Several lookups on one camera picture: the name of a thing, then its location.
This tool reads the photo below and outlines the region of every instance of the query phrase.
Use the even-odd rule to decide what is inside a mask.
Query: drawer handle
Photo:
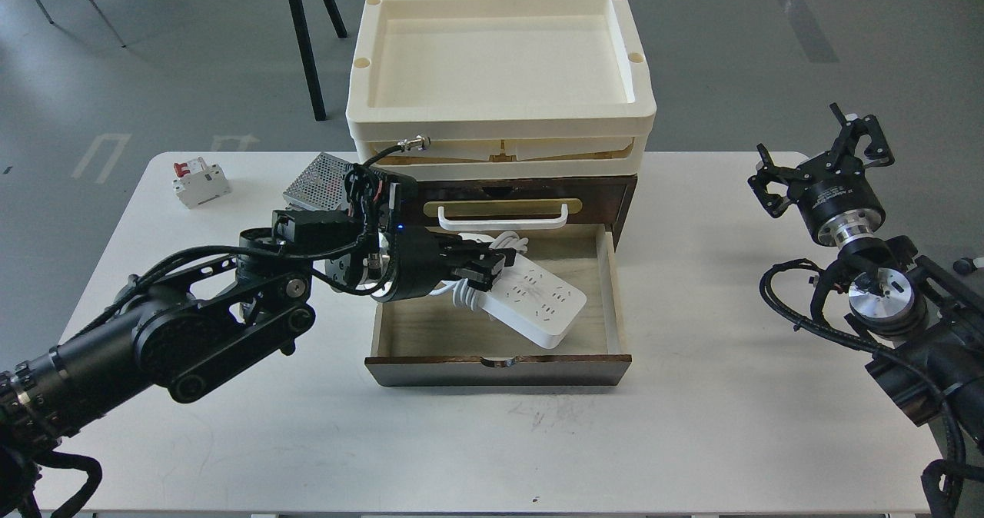
[[[499,230],[556,230],[567,223],[567,203],[560,206],[560,216],[555,219],[516,219],[489,221],[453,221],[444,214],[444,206],[437,208],[437,221],[447,231],[499,231]]]

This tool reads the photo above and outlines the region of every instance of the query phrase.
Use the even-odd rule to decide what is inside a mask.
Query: open drawer
[[[520,231],[527,258],[587,295],[566,337],[541,349],[450,295],[380,304],[366,368],[384,386],[616,385],[632,357],[622,334],[612,232],[601,224]]]

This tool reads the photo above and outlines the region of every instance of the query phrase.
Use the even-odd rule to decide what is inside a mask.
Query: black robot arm
[[[94,459],[55,451],[60,438],[152,384],[190,403],[277,350],[292,354],[294,340],[315,321],[308,304],[315,278],[337,291],[399,301],[421,297],[442,280],[465,279],[487,291],[514,262],[514,249],[401,224],[401,197],[414,192],[408,178],[356,164],[345,181],[347,209],[274,211],[271,226],[242,231],[239,246],[175,253],[130,276],[116,301],[76,336],[2,372],[0,515],[18,509],[40,516],[33,494],[38,466],[88,474],[53,516],[81,510],[101,468]],[[318,261],[326,272],[315,269]],[[340,273],[341,262],[359,265],[359,273]],[[232,271],[234,282],[215,297],[193,295],[197,282]]]
[[[830,107],[841,125],[830,150],[796,168],[783,168],[759,144],[762,161],[748,182],[770,216],[796,205],[813,241],[836,246],[839,254],[827,269],[805,259],[773,266],[760,281],[760,294],[794,329],[872,354],[869,374],[917,426],[944,419],[946,458],[927,467],[923,486],[932,515],[950,517],[962,480],[984,480],[984,469],[964,462],[960,431],[984,452],[984,300],[932,260],[917,256],[907,237],[875,237],[885,210],[865,169],[886,167],[895,158],[874,115],[844,118],[836,105]],[[865,135],[871,143],[862,160],[854,151]],[[787,186],[787,192],[769,193],[772,183]],[[773,277],[789,270],[815,274],[809,316],[774,293]],[[851,312],[844,319],[853,334],[834,329],[823,316],[834,291],[847,294]],[[939,316],[932,325],[930,305]]]

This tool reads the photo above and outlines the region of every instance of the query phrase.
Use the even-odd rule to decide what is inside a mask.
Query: power strip
[[[544,349],[563,340],[587,302],[579,288],[520,254],[478,297],[479,307]]]

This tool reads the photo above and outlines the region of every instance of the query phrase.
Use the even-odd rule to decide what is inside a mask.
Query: silver metal cylinder
[[[874,290],[862,290],[852,282],[847,300],[851,314],[886,339],[897,340],[921,331],[926,317],[925,302],[906,275],[889,268],[878,269]]]
[[[823,223],[816,239],[821,245],[840,249],[855,239],[874,237],[882,226],[882,214],[875,209],[854,209]]]

